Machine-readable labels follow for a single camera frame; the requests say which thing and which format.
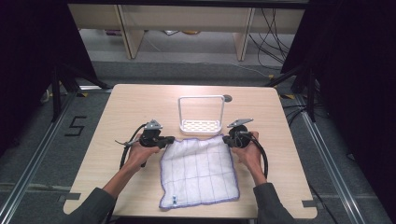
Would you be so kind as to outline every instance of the white cloth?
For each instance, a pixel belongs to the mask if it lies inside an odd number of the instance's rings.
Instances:
[[[222,135],[169,145],[161,158],[161,184],[162,209],[239,199],[233,157]]]

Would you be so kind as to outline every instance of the human hand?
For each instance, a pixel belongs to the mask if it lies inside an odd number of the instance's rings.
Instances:
[[[159,151],[159,147],[143,147],[140,145],[139,141],[136,141],[131,145],[128,161],[125,162],[124,165],[128,165],[131,171],[136,173],[152,154],[158,153]]]
[[[251,132],[251,134],[259,140],[258,132]],[[267,182],[262,172],[262,154],[253,142],[250,141],[244,148],[233,147],[232,152],[238,156],[239,162],[246,165],[253,176],[256,186]]]

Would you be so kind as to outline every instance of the grey floor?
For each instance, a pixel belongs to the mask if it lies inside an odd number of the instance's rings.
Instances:
[[[177,77],[184,75],[184,79],[178,81],[181,84],[205,84],[196,79],[196,74],[191,74],[191,69],[193,69],[208,73],[203,74],[203,77],[219,77],[211,83],[213,85],[235,85],[238,82],[242,86],[260,86],[269,81],[269,76],[279,76],[278,70],[262,67],[260,63],[275,68],[281,66],[281,63],[264,55],[260,55],[259,61],[258,50],[251,40],[247,46],[245,60],[238,62],[232,34],[201,32],[198,35],[185,35],[179,32],[166,35],[163,31],[147,31],[137,57],[134,60],[128,60],[120,36],[106,35],[102,30],[81,30],[80,33],[97,75],[109,84],[150,83],[153,77],[161,77],[161,83],[164,84],[175,82],[169,74],[177,74]],[[293,40],[293,35],[280,35],[279,37],[287,46]],[[253,34],[253,38],[260,40],[257,34]],[[278,50],[268,49],[281,57]],[[292,78],[279,84],[276,87],[279,94],[291,94],[291,83]],[[87,97],[74,99],[64,117],[62,127],[52,141],[10,223],[56,223],[62,220],[64,217],[63,197],[73,184],[108,96],[109,93],[89,93]],[[282,98],[280,100],[283,106],[297,105],[296,100],[293,99]],[[294,109],[293,107],[285,108],[285,116]],[[315,112],[318,128],[366,223],[391,223],[359,166],[347,158],[347,147],[326,110],[323,107],[317,107]],[[69,129],[68,126],[74,116],[80,115],[89,115],[86,119],[79,121],[80,125],[85,126],[81,136],[65,137],[65,134],[75,131]],[[33,114],[31,122],[26,125],[21,134],[20,144],[10,148],[0,158],[0,202],[5,201],[13,185],[20,179],[50,126],[51,116],[51,101],[49,101]],[[347,215],[346,208],[340,200],[328,170],[318,154],[317,146],[301,116],[296,117],[290,125],[290,130],[306,178],[325,204],[320,203],[313,193],[318,203],[318,216],[312,220],[297,220],[298,223],[334,223],[324,206],[329,208],[338,223],[353,223]],[[136,220],[135,223],[142,223],[142,221]]]

